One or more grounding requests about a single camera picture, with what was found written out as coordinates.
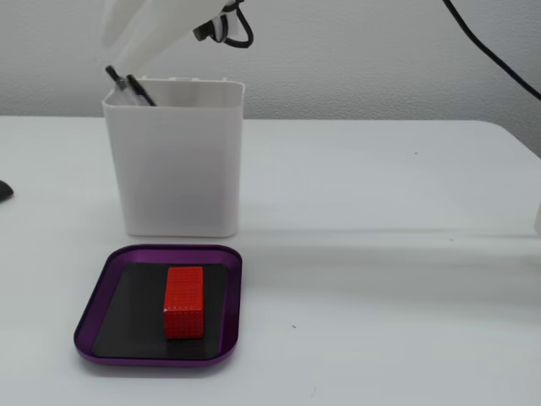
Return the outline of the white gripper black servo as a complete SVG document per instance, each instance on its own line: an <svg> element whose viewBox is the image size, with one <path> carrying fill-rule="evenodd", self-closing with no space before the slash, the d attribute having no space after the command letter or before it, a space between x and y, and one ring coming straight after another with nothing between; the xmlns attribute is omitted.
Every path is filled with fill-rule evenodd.
<svg viewBox="0 0 541 406"><path fill-rule="evenodd" d="M191 30L218 16L229 0L147 1L134 33L123 47L116 66L136 73ZM101 44L111 47L129 22L129 1L105 2Z"/></svg>

